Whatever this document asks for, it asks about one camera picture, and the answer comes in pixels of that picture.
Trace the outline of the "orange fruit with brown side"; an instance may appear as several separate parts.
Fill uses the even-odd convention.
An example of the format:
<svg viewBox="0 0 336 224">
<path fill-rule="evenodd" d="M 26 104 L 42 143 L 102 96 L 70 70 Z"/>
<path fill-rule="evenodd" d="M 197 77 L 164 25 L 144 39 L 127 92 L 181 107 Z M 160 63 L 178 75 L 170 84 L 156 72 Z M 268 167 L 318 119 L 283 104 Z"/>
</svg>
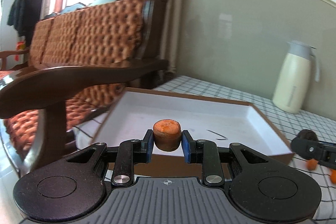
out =
<svg viewBox="0 0 336 224">
<path fill-rule="evenodd" d="M 162 119 L 153 125 L 154 142 L 165 152 L 175 151 L 182 139 L 181 125 L 172 119 Z"/>
</svg>

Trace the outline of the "small orange on table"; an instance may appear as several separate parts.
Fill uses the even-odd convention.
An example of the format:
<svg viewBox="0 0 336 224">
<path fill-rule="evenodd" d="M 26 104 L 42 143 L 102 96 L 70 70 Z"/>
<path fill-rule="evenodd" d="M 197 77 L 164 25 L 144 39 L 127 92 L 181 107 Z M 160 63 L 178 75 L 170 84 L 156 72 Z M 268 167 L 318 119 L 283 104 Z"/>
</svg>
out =
<svg viewBox="0 0 336 224">
<path fill-rule="evenodd" d="M 318 161 L 316 161 L 315 159 L 310 159 L 306 162 L 306 168 L 308 170 L 316 170 L 318 165 Z"/>
</svg>

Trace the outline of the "small orange at edge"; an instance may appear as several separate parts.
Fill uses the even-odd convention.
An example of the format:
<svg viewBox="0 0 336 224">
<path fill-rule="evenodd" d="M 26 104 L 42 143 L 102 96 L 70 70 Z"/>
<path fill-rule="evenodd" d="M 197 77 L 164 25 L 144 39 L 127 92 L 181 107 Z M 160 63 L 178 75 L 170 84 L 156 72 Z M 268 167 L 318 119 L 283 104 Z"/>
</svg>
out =
<svg viewBox="0 0 336 224">
<path fill-rule="evenodd" d="M 330 181 L 333 184 L 336 184 L 336 170 L 335 169 L 330 170 Z"/>
</svg>

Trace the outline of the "white tray with brown rim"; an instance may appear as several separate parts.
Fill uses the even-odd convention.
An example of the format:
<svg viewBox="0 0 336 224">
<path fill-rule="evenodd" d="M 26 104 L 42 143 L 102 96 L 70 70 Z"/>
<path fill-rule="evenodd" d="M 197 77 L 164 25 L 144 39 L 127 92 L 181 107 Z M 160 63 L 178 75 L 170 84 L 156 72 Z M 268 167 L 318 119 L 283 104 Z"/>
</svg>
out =
<svg viewBox="0 0 336 224">
<path fill-rule="evenodd" d="M 161 119 L 179 122 L 195 140 L 219 147 L 242 143 L 284 164 L 293 158 L 289 142 L 252 103 L 135 88 L 127 88 L 112 105 L 93 142 L 112 147 L 142 139 Z"/>
</svg>

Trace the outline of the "cream thermos jug grey lid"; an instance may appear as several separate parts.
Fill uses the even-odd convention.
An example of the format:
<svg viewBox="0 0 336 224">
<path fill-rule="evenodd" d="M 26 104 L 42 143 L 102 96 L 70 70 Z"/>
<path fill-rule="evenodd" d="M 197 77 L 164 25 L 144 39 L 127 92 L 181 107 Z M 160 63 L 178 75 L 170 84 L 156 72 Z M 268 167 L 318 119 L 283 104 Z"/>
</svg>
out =
<svg viewBox="0 0 336 224">
<path fill-rule="evenodd" d="M 314 80 L 319 82 L 321 69 L 312 47 L 303 42 L 292 40 L 282 64 L 272 101 L 281 110 L 297 114 L 305 100 L 315 66 Z"/>
</svg>

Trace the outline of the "orange tufted sofa seat cushion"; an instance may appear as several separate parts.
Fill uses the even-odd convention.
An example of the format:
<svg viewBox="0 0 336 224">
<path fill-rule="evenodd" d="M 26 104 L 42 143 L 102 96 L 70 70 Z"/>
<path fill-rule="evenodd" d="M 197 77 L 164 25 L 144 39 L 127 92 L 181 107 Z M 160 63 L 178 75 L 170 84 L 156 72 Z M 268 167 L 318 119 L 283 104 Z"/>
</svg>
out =
<svg viewBox="0 0 336 224">
<path fill-rule="evenodd" d="M 125 83 L 95 85 L 85 88 L 68 100 L 63 100 L 45 109 L 26 110 L 4 120 L 6 132 L 17 154 L 26 156 L 33 145 L 41 118 L 49 119 L 62 132 L 92 120 L 120 97 Z"/>
</svg>

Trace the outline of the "orange tufted sofa back cushion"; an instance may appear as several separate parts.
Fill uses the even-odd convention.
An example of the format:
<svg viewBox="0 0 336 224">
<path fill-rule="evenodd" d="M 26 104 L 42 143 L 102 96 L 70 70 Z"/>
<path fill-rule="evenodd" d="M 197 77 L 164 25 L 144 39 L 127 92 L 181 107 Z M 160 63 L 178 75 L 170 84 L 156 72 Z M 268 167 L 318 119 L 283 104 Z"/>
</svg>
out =
<svg viewBox="0 0 336 224">
<path fill-rule="evenodd" d="M 37 23 L 29 65 L 109 65 L 131 59 L 141 43 L 144 0 L 118 0 Z"/>
</svg>

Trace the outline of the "white cabinet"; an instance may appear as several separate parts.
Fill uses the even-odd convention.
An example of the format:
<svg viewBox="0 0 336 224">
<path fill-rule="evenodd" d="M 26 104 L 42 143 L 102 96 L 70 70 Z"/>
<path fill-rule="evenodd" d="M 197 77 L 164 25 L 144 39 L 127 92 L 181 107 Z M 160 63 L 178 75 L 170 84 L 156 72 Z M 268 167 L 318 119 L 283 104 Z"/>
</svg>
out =
<svg viewBox="0 0 336 224">
<path fill-rule="evenodd" d="M 11 7 L 15 0 L 3 0 L 1 17 L 1 51 L 12 51 L 18 41 L 17 31 L 7 24 Z"/>
</svg>

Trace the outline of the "black hanging coat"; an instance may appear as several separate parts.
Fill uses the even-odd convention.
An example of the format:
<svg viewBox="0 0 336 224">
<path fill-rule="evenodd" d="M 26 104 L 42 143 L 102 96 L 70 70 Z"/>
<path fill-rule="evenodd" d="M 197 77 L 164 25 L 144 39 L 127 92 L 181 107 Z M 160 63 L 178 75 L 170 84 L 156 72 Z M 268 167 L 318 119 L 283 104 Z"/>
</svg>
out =
<svg viewBox="0 0 336 224">
<path fill-rule="evenodd" d="M 40 20 L 42 1 L 15 0 L 10 9 L 7 25 L 13 26 L 19 37 L 25 37 L 27 47 L 31 45 L 35 25 Z"/>
</svg>

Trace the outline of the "dark wooden sofa frame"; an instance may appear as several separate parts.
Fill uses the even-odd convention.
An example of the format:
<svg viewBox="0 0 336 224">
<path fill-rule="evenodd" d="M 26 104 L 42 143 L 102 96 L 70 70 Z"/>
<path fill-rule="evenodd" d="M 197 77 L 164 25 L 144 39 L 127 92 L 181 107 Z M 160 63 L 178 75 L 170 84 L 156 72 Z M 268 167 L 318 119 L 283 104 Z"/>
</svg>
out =
<svg viewBox="0 0 336 224">
<path fill-rule="evenodd" d="M 88 6 L 118 0 L 96 0 Z M 141 43 L 131 59 L 109 65 L 38 64 L 5 72 L 1 79 L 1 143 L 19 176 L 59 160 L 76 150 L 73 128 L 62 132 L 41 118 L 35 140 L 26 156 L 17 154 L 4 120 L 26 110 L 45 109 L 68 100 L 95 85 L 125 83 L 152 88 L 169 62 L 159 57 L 168 0 L 144 0 Z"/>
</svg>

